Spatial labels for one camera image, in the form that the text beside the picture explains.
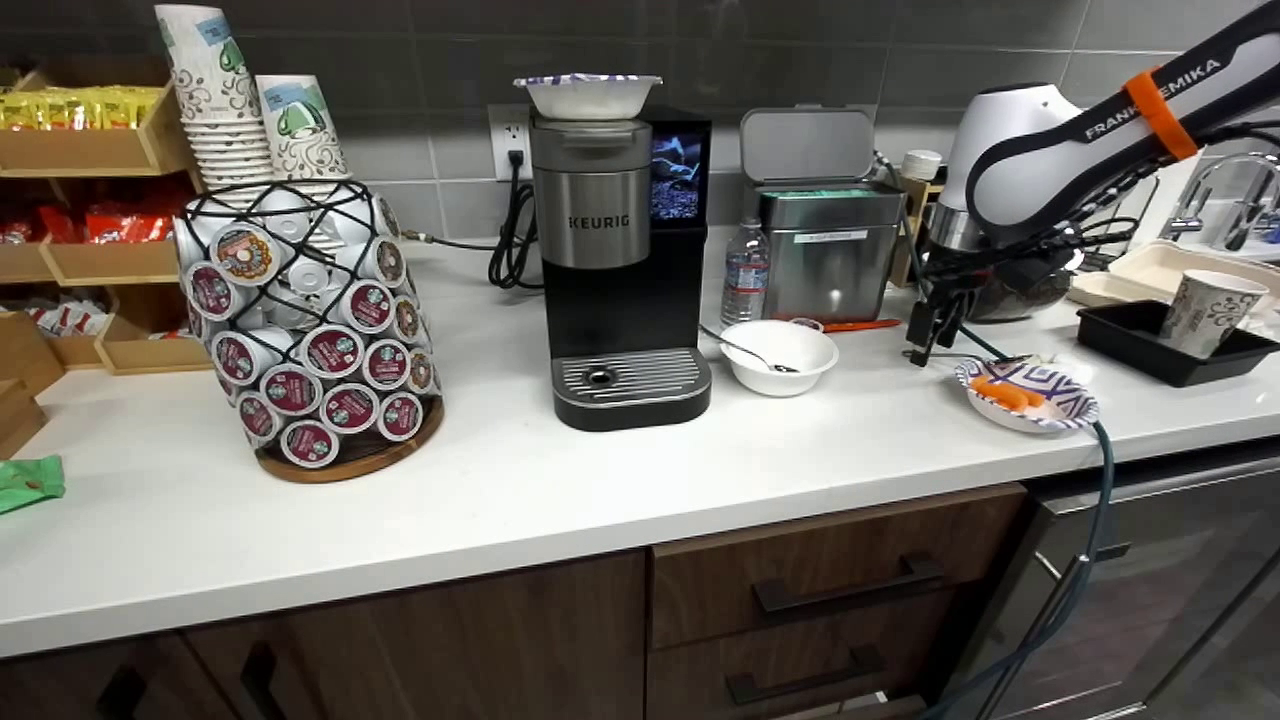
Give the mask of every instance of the cabinet door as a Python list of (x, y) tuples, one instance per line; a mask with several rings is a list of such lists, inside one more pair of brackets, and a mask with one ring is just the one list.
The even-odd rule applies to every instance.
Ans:
[(194, 629), (190, 645), (254, 720), (413, 715), (367, 601)]
[(0, 665), (4, 720), (232, 720), (176, 638), (121, 640)]
[(606, 555), (378, 604), (413, 714), (642, 720), (645, 555)]

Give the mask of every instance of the wooden cabinet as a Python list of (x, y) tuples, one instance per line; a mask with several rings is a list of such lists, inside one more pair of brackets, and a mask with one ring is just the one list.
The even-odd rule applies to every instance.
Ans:
[(404, 591), (378, 617), (425, 720), (645, 715), (642, 552)]
[(917, 715), (1021, 500), (989, 488), (13, 659), (0, 715)]
[(239, 715), (409, 720), (371, 604), (330, 604), (185, 633)]
[(645, 555), (190, 633), (239, 715), (645, 715)]
[(0, 665), (4, 720), (232, 720), (176, 638), (144, 638)]
[(936, 692), (1026, 508), (989, 488), (654, 552), (654, 720)]

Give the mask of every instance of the drawer handle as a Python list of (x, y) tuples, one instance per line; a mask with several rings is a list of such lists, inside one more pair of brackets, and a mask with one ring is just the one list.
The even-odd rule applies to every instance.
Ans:
[(239, 690), (250, 692), (257, 715), (283, 720), (272, 680), (275, 680), (275, 651), (272, 645), (257, 640), (244, 658)]
[(727, 706), (746, 709), (746, 706), (764, 706), (764, 701), (815, 692), (815, 690), (850, 684), (850, 680), (869, 680), (869, 690), (875, 690), (875, 677), (879, 677), (879, 658), (873, 647), (851, 647), (850, 665), (835, 673), (800, 677), (800, 680), (772, 684), (772, 690), (761, 690), (754, 673), (738, 673), (738, 677), (723, 677), (723, 692), (727, 692)]
[(919, 589), (936, 589), (944, 579), (948, 577), (936, 568), (936, 559), (928, 552), (910, 552), (910, 555), (899, 555), (899, 577), (893, 577), (883, 584), (828, 589), (828, 591), (800, 598), (785, 579), (761, 579), (761, 584), (754, 584), (754, 598), (757, 598), (761, 617), (789, 617), (789, 611), (813, 611), (813, 610), (828, 610), (828, 604), (879, 604), (893, 598), (912, 598)]
[(136, 709), (147, 695), (147, 680), (144, 673), (121, 665), (116, 677), (108, 680), (108, 690), (96, 695), (96, 715), (101, 720), (134, 720)]

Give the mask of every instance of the small plate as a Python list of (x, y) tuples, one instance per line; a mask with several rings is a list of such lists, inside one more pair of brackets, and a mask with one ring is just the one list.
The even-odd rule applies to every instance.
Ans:
[[(1076, 386), (1074, 375), (1063, 375), (1054, 366), (1035, 366), (1035, 361), (966, 361), (955, 370), (955, 380), (967, 396), (967, 405), (1012, 433), (1027, 433), (1027, 437), (1063, 437), (1063, 433), (1081, 433), (1096, 421), (1096, 396), (1087, 396), (1084, 386)], [(1017, 393), (1035, 393), (1045, 396), (1039, 408), (1008, 408), (984, 393), (978, 393), (978, 386), (1012, 386)]]

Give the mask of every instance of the single-serve coffee maker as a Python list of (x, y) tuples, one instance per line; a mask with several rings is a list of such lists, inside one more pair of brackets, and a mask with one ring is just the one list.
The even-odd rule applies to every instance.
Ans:
[(679, 424), (708, 408), (697, 351), (714, 125), (538, 121), (555, 418), (571, 430)]

